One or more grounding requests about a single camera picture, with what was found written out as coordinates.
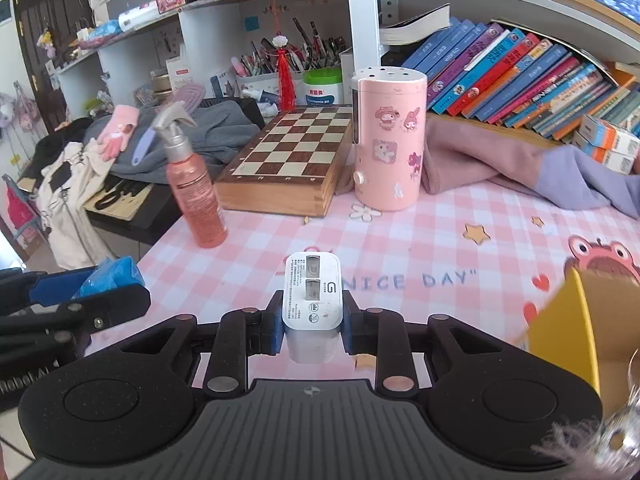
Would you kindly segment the pink checkered tablecloth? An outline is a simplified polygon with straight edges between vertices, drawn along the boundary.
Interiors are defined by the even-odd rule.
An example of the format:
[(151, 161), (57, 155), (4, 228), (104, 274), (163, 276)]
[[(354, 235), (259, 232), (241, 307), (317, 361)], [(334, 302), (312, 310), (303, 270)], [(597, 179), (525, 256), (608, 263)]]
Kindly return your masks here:
[(172, 226), (139, 264), (148, 313), (96, 334), (93, 348), (180, 313), (210, 323), (231, 310), (264, 308), (283, 286), (286, 258), (303, 250), (337, 255), (344, 286), (362, 308), (418, 323), (445, 313), (514, 341), (526, 315), (562, 283), (571, 236), (639, 249), (638, 222), (613, 208), (563, 210), (491, 183), (422, 194), (397, 212), (346, 194), (322, 219), (228, 211), (224, 222), (227, 239), (213, 249), (196, 246), (184, 222)]

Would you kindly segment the purple hair brush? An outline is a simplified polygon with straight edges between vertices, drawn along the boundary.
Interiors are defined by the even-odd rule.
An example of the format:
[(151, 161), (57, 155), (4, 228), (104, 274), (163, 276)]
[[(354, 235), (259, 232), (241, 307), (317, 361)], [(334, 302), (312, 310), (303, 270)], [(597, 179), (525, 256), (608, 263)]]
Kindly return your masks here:
[(205, 87), (197, 82), (189, 82), (172, 92), (172, 96), (157, 111), (152, 124), (134, 146), (131, 163), (134, 166), (140, 165), (157, 136), (163, 141), (169, 160), (188, 157), (191, 153), (191, 144), (181, 126), (196, 127), (191, 114), (201, 105), (204, 96)]

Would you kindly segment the pink cylindrical container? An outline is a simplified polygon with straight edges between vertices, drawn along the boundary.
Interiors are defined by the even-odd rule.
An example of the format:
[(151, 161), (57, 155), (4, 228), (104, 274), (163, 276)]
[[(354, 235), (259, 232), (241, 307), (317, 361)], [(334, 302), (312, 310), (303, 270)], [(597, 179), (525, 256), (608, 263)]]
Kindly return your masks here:
[(363, 205), (380, 211), (419, 197), (427, 78), (410, 68), (372, 66), (352, 77), (352, 182)]

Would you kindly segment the pink spray bottle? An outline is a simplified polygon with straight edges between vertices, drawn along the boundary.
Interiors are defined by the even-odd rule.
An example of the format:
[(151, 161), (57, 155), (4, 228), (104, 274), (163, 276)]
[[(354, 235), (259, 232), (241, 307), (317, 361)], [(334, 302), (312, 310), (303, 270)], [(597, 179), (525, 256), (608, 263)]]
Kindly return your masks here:
[(179, 160), (169, 160), (164, 148), (166, 178), (195, 243), (201, 248), (214, 248), (224, 242), (228, 231), (205, 160), (190, 144), (189, 156)]

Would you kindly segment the grey folded clothing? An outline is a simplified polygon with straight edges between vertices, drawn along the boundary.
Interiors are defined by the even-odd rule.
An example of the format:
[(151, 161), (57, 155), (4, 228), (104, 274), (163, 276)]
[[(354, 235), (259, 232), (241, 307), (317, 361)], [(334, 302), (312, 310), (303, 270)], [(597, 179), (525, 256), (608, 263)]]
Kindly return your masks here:
[[(119, 105), (115, 112), (124, 113), (116, 117), (115, 126), (131, 124), (131, 114), (136, 112), (137, 125), (129, 140), (128, 148), (120, 154), (111, 166), (110, 173), (116, 177), (154, 184), (167, 184), (167, 156), (164, 142), (156, 136), (142, 161), (134, 166), (134, 150), (155, 118), (152, 108), (138, 108)], [(195, 153), (206, 162), (212, 178), (220, 174), (224, 167), (242, 151), (244, 146), (259, 133), (260, 128), (251, 122), (235, 101), (221, 101), (210, 107), (199, 107), (191, 114), (196, 127), (182, 126), (182, 131), (190, 140)]]

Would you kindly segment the blue wrapper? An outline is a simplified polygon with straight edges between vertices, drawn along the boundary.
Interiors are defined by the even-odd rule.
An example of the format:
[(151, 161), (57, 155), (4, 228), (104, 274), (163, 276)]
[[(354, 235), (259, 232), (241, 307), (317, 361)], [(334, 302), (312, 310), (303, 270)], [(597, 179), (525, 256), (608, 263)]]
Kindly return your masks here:
[(103, 260), (80, 285), (73, 298), (85, 298), (129, 285), (145, 285), (137, 263), (130, 256)]

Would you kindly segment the red tassel ornament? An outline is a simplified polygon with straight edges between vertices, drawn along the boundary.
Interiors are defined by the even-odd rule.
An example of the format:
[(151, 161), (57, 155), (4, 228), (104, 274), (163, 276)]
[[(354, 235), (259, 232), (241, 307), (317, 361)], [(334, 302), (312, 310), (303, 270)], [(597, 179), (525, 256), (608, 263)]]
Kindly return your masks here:
[(279, 76), (279, 91), (280, 91), (280, 109), (282, 112), (290, 112), (295, 108), (295, 86), (291, 74), (290, 66), (288, 65), (288, 58), (286, 54), (288, 51), (288, 38), (282, 34), (277, 34), (273, 38), (273, 45), (277, 51), (277, 69)]

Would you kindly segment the white shelf unit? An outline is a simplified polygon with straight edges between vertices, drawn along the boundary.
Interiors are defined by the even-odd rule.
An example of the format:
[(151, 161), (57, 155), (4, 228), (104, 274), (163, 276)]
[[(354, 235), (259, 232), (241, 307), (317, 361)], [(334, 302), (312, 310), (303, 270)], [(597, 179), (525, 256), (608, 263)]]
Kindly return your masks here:
[(283, 32), (317, 23), (324, 38), (342, 36), (355, 66), (376, 65), (387, 52), (378, 29), (447, 3), (453, 16), (505, 21), (584, 49), (603, 62), (639, 59), (639, 26), (593, 0), (201, 0), (173, 10), (84, 55), (56, 72), (72, 117), (106, 90), (117, 104), (134, 104), (134, 90), (162, 65), (153, 32), (178, 21), (193, 78), (204, 86), (231, 60)]

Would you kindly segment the white power adapter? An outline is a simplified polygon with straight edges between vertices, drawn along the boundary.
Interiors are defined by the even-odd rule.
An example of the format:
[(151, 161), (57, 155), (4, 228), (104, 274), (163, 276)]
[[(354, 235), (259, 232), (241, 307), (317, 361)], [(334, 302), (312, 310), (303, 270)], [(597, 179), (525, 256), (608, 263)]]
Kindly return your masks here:
[(285, 261), (282, 322), (291, 359), (304, 365), (332, 360), (341, 340), (343, 282), (332, 252), (294, 252)]

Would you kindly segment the orange white medicine box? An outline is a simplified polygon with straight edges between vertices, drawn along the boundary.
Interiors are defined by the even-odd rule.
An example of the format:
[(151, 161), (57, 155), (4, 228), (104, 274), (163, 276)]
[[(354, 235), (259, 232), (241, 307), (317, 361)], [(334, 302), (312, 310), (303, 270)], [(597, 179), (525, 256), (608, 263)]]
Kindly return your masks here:
[(639, 139), (636, 136), (589, 115), (582, 118), (572, 144), (618, 174), (630, 174), (639, 154)]

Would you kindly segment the white green jar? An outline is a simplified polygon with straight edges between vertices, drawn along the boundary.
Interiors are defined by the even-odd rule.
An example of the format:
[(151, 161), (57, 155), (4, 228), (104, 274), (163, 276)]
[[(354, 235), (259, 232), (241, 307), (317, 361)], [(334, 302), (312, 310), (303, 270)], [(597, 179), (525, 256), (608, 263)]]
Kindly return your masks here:
[(303, 73), (305, 101), (309, 106), (344, 103), (343, 75), (339, 67), (317, 68)]

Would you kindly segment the pink purple cloth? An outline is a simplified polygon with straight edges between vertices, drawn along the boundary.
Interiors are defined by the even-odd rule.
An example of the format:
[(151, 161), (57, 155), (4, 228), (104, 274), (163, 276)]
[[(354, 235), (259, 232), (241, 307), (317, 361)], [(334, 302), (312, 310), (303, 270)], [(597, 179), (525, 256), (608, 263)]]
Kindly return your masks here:
[[(355, 191), (354, 166), (344, 170)], [(639, 178), (609, 170), (573, 145), (545, 150), (472, 122), (425, 113), (425, 148), (420, 192), (436, 195), (491, 181), (545, 198), (568, 210), (612, 206), (639, 215)]]

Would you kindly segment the pink glove on clothes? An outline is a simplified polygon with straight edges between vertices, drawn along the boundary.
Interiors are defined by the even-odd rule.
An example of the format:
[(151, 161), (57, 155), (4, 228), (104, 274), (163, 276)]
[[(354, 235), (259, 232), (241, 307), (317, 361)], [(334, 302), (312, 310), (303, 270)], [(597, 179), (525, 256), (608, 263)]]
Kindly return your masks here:
[(116, 159), (126, 150), (134, 129), (137, 127), (140, 110), (129, 105), (117, 105), (111, 119), (98, 136), (100, 153), (104, 162)]

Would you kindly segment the row of colourful books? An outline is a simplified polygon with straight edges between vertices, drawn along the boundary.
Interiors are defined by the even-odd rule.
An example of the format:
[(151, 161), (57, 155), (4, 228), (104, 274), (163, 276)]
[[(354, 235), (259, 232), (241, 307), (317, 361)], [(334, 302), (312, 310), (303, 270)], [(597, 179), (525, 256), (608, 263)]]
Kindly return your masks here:
[(639, 132), (639, 70), (504, 21), (450, 18), (386, 62), (424, 73), (434, 114), (568, 143), (586, 116)]

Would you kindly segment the yellow cardboard box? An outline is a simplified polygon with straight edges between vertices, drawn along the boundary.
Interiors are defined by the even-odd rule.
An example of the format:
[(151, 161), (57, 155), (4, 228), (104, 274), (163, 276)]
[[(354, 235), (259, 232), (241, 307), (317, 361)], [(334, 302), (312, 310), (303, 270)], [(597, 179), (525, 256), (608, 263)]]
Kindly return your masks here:
[(629, 396), (628, 365), (639, 349), (639, 284), (612, 273), (570, 269), (564, 284), (537, 311), (524, 308), (521, 349), (582, 378), (611, 416)]

